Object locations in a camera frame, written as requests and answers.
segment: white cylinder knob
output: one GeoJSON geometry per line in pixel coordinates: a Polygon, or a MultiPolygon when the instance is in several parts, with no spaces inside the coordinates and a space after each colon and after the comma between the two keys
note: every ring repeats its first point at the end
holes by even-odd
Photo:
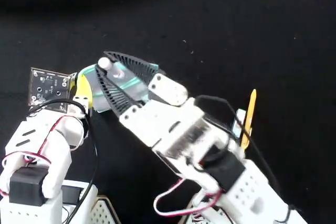
{"type": "Polygon", "coordinates": [[[98,60],[98,66],[101,67],[102,69],[108,71],[108,70],[110,70],[112,68],[112,62],[107,57],[101,57],[98,60]]]}

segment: circuit board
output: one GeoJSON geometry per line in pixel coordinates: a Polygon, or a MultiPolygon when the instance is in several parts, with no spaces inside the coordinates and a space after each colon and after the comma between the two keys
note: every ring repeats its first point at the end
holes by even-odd
{"type": "MultiPolygon", "coordinates": [[[[72,75],[31,68],[28,105],[35,106],[45,101],[70,97],[72,75]]],[[[66,113],[68,104],[55,103],[45,109],[66,113]]]]}

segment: white robotic arm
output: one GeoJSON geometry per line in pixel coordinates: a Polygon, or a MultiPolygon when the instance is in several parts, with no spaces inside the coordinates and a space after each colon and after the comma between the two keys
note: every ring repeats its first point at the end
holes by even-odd
{"type": "MultiPolygon", "coordinates": [[[[44,91],[38,87],[38,94],[60,95],[64,89],[57,90],[57,83],[61,88],[68,85],[67,78],[58,75],[57,80],[53,72],[38,70],[40,77],[36,73],[34,69],[32,76],[41,78],[38,86],[45,83],[48,88],[44,91]]],[[[88,123],[89,99],[76,95],[73,100],[44,102],[42,96],[38,98],[41,100],[31,95],[32,105],[39,107],[33,107],[34,112],[21,122],[5,147],[0,175],[1,223],[89,224],[97,188],[65,180],[71,151],[81,146],[88,135],[88,125],[84,124],[88,123]]]]}
{"type": "MultiPolygon", "coordinates": [[[[99,62],[108,60],[105,57],[99,62]]],[[[119,120],[182,178],[155,199],[154,209],[158,214],[199,213],[218,224],[233,221],[236,224],[306,223],[281,200],[259,168],[245,159],[243,149],[232,135],[207,120],[182,85],[157,73],[148,88],[154,99],[144,105],[130,106],[119,120]],[[157,201],[185,179],[202,187],[193,198],[194,208],[160,212],[157,201]],[[205,197],[212,200],[203,202],[205,197]],[[215,206],[228,216],[214,210],[215,206]]]]}

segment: white breadboard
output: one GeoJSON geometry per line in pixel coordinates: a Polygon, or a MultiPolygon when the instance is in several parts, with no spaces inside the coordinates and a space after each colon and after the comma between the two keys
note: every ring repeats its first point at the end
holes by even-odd
{"type": "Polygon", "coordinates": [[[90,213],[91,224],[118,224],[104,200],[98,200],[90,213]]]}

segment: black cloth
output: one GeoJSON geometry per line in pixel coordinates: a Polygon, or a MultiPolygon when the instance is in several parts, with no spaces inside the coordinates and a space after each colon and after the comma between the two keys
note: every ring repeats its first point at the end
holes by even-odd
{"type": "MultiPolygon", "coordinates": [[[[1,154],[27,111],[30,67],[72,73],[119,51],[159,64],[191,95],[235,108],[247,108],[256,88],[253,137],[282,198],[308,223],[334,223],[335,17],[335,0],[0,0],[1,154]]],[[[202,106],[233,120],[221,104],[202,106]]],[[[113,114],[92,121],[96,185],[122,222],[176,222],[152,208],[176,176],[113,114]]],[[[92,153],[87,140],[68,178],[89,180],[92,153]]],[[[197,189],[187,183],[159,207],[182,208],[197,189]]]]}

